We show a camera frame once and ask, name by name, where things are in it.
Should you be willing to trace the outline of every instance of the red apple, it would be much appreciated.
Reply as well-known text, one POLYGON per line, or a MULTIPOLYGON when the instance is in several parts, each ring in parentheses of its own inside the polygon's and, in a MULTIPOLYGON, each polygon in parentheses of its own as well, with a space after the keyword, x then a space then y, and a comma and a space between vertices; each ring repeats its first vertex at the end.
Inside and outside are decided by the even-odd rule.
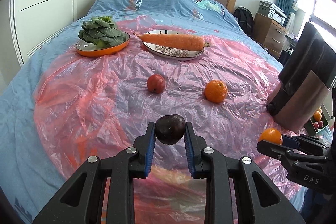
POLYGON ((322 121, 318 121, 317 123, 319 124, 319 128, 323 127, 323 122, 322 121))
POLYGON ((161 75, 152 75, 147 80, 147 87, 150 92, 161 93, 165 89, 165 80, 161 75))
POLYGON ((318 122, 314 122, 314 128, 315 128, 315 130, 318 130, 319 129, 319 124, 318 124, 318 122))

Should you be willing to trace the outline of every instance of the blue blanket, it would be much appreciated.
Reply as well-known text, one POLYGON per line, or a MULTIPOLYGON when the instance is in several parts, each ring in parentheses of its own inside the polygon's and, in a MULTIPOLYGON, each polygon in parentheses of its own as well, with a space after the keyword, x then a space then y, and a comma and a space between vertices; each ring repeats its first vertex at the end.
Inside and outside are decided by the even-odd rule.
POLYGON ((82 21, 100 15, 112 15, 116 21, 149 15, 157 24, 240 41, 278 71, 282 69, 282 65, 246 36, 235 18, 213 0, 97 0, 88 16, 66 27, 38 50, 0 97, 0 186, 25 223, 32 222, 64 183, 36 132, 33 91, 51 62, 78 41, 82 21))

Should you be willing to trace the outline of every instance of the black backpack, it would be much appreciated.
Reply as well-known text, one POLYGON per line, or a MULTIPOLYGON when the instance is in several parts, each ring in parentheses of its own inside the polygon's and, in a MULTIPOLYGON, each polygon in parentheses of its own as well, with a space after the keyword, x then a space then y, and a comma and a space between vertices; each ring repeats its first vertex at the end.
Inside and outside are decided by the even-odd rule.
POLYGON ((247 36, 251 37, 253 33, 254 20, 251 12, 244 7, 238 7, 233 16, 238 19, 238 24, 247 36))

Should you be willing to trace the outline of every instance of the pink plastic sheet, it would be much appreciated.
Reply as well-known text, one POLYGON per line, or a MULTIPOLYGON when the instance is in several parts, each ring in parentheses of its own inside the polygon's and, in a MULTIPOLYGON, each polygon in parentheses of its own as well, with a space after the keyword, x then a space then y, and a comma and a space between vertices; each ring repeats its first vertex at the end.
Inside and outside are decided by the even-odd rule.
MULTIPOLYGON (((193 32, 156 25, 146 16, 120 21, 118 26, 130 34, 154 29, 193 32)), ((293 134, 277 125, 265 107, 278 83, 278 72, 242 43, 205 38, 211 47, 187 62, 157 57, 133 35, 129 45, 114 55, 85 58, 70 47, 56 58, 35 90, 34 120, 41 143, 60 173, 68 178, 90 155, 114 156, 143 135, 148 122, 179 114, 224 155, 253 157, 290 199, 300 186, 286 179, 279 161, 256 150, 258 136, 266 128, 293 134), (166 90, 158 95, 146 87, 155 73, 166 80, 166 90), (214 79, 228 86, 229 94, 221 104, 203 95, 205 85, 214 79)), ((137 223, 204 221, 205 181, 191 179, 183 140, 174 146, 157 141, 149 178, 135 180, 134 192, 137 223)))

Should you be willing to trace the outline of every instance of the silver screw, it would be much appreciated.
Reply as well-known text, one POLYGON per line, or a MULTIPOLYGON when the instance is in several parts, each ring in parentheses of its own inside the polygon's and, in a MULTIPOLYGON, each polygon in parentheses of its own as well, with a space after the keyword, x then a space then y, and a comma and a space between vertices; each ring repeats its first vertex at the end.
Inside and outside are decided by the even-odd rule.
POLYGON ((207 153, 207 154, 212 154, 213 153, 213 149, 211 147, 206 147, 203 149, 204 153, 207 153))
POLYGON ((126 149, 126 152, 129 154, 134 154, 137 151, 135 147, 129 147, 126 149))
POLYGON ((94 162, 96 162, 97 160, 98 160, 97 156, 90 156, 90 157, 87 159, 87 161, 88 161, 89 163, 94 163, 94 162))
POLYGON ((252 160, 249 157, 244 157, 244 158, 241 159, 241 161, 244 164, 250 164, 252 162, 252 160))

